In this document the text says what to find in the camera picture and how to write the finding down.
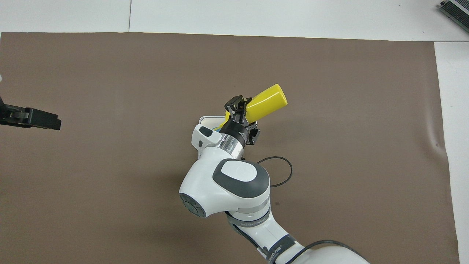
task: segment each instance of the brown mat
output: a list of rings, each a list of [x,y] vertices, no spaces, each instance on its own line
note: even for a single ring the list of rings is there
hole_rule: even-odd
[[[62,119],[0,127],[0,263],[264,263],[178,189],[200,116],[275,83],[289,105],[245,157],[294,165],[272,190],[287,231],[372,264],[459,262],[431,42],[3,33],[0,74],[5,103]]]

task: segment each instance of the white tile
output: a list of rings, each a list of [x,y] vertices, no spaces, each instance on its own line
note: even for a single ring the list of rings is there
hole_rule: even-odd
[[[469,43],[435,43],[461,264],[469,264]]]
[[[127,32],[130,0],[0,0],[0,32]]]
[[[439,0],[132,0],[131,32],[469,41]]]

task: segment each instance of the white robotic arm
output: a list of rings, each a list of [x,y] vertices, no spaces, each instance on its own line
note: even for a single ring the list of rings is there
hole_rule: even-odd
[[[195,127],[192,145],[201,155],[179,190],[184,206],[199,217],[225,212],[233,229],[269,264],[367,264],[340,243],[342,247],[304,247],[275,221],[269,174],[261,165],[242,160],[246,144],[254,144],[259,136],[257,123],[248,124],[245,119],[246,104],[239,96],[225,105],[230,118],[220,132]]]

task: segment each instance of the black grille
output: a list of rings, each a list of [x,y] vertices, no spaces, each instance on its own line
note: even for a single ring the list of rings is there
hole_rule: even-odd
[[[461,4],[464,8],[469,10],[469,0],[456,0],[459,4]]]
[[[447,13],[451,19],[465,27],[465,30],[469,30],[469,15],[458,8],[455,4],[447,2],[441,7],[441,9],[444,13]]]

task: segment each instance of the yellow object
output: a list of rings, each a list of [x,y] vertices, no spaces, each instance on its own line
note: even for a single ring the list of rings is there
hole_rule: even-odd
[[[254,96],[246,107],[246,120],[253,123],[266,115],[279,110],[288,104],[280,85],[275,84]],[[225,113],[225,121],[215,130],[220,129],[229,119],[230,114]]]

